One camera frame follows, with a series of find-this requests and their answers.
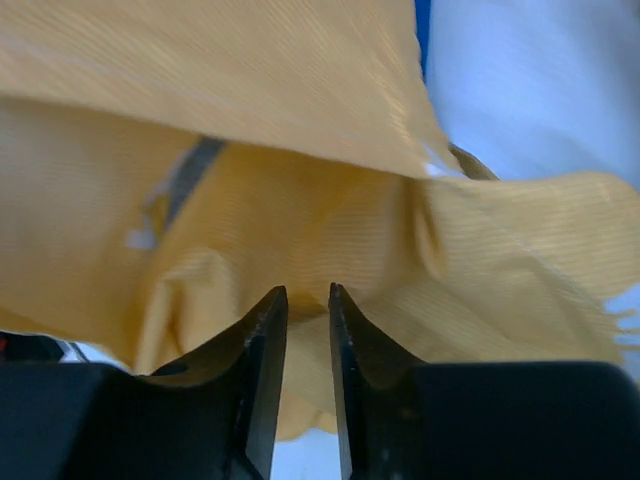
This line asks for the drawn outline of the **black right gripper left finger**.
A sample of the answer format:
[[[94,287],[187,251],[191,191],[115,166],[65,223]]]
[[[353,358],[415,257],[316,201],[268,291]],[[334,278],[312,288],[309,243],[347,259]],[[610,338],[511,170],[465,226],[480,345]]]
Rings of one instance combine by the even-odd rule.
[[[106,363],[1,367],[5,479],[266,479],[287,295],[149,375]]]

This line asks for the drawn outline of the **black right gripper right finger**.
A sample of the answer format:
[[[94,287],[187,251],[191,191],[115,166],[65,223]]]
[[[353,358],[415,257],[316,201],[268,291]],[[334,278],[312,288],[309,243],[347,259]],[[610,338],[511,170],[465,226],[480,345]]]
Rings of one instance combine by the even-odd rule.
[[[330,289],[346,479],[635,479],[639,392],[591,361],[427,363]]]

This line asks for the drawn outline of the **yellow pillowcase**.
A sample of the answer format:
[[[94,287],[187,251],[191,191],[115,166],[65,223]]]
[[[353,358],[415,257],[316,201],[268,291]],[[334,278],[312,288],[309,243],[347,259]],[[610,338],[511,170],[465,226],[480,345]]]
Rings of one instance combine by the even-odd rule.
[[[639,196],[496,179],[409,1],[5,1],[1,326],[148,373],[288,291],[278,437],[336,429],[328,294],[434,362],[639,372]]]

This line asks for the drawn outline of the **white pillow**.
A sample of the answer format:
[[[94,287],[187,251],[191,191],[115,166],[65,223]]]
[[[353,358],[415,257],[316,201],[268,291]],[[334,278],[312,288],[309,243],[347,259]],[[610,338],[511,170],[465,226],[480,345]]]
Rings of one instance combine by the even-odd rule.
[[[435,1],[427,85],[452,142],[498,176],[489,210],[639,357],[639,5]]]

